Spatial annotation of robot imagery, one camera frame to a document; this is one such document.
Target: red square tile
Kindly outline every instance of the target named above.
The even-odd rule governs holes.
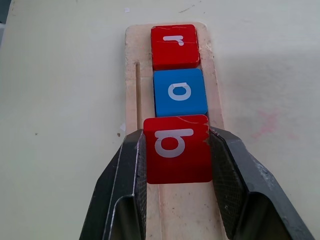
[[[195,26],[154,26],[151,29],[153,69],[191,69],[200,63]]]
[[[147,182],[202,183],[212,180],[209,126],[205,115],[144,121]]]

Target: white table surface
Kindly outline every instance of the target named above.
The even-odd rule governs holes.
[[[124,137],[126,28],[200,21],[213,41],[225,128],[320,239],[319,7],[12,0],[0,48],[0,238],[79,238],[96,181]]]

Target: blue square tile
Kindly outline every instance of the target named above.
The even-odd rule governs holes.
[[[206,114],[208,111],[200,69],[155,71],[153,86],[157,117]]]

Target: wooden tray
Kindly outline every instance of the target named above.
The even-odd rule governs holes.
[[[155,117],[151,28],[177,23],[134,25],[125,33],[126,134],[143,128]],[[196,28],[208,118],[211,126],[224,128],[210,35],[200,22],[183,22]],[[212,181],[206,183],[148,184],[147,240],[227,239]]]

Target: white letter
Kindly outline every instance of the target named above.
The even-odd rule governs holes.
[[[154,136],[157,138],[154,145],[155,151],[157,154],[159,154],[161,157],[164,157],[164,158],[178,157],[180,154],[184,152],[186,147],[185,141],[182,139],[182,137],[192,136],[193,134],[194,134],[194,131],[191,128],[156,131],[154,133]],[[178,146],[172,150],[164,149],[161,146],[161,142],[165,138],[176,139],[178,141]]]
[[[182,95],[174,94],[174,89],[181,88],[181,87],[185,89],[185,94],[182,94]],[[186,82],[174,83],[169,86],[168,94],[169,94],[169,97],[172,98],[173,100],[184,101],[184,100],[187,100],[188,98],[190,98],[191,88],[189,87],[189,85]]]
[[[181,35],[163,37],[164,41],[177,41],[179,43],[179,46],[183,46],[185,44],[184,41],[182,41],[182,39],[184,39],[184,37]]]

